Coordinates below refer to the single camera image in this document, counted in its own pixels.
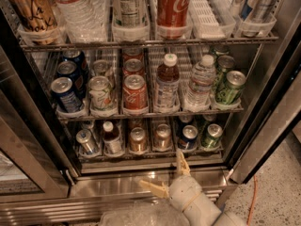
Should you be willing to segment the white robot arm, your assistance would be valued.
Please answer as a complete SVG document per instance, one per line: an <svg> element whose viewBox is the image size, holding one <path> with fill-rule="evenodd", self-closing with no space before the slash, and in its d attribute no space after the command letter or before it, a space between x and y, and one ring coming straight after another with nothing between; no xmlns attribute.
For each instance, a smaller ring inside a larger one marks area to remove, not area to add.
<svg viewBox="0 0 301 226"><path fill-rule="evenodd" d="M190 226L247 226L232 212L222 212L203 192L199 182L191 176L190 168L180 149L176 151L177 177L170 186L156 185L145 180L138 184L153 195L168 199L170 204L184 214Z"/></svg>

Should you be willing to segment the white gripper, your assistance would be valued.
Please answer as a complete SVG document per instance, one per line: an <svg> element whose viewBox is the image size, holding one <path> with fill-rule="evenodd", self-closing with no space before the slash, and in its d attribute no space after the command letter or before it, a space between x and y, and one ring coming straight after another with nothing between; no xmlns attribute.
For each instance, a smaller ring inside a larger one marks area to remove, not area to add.
<svg viewBox="0 0 301 226"><path fill-rule="evenodd" d="M190 167L181 149L176 150L176 165L179 177L169 188L165 184L159 186L144 180L140 180L138 184L156 197L169 198L171 205L177 210L198 209L203 193L202 187L195 178L190 176Z"/></svg>

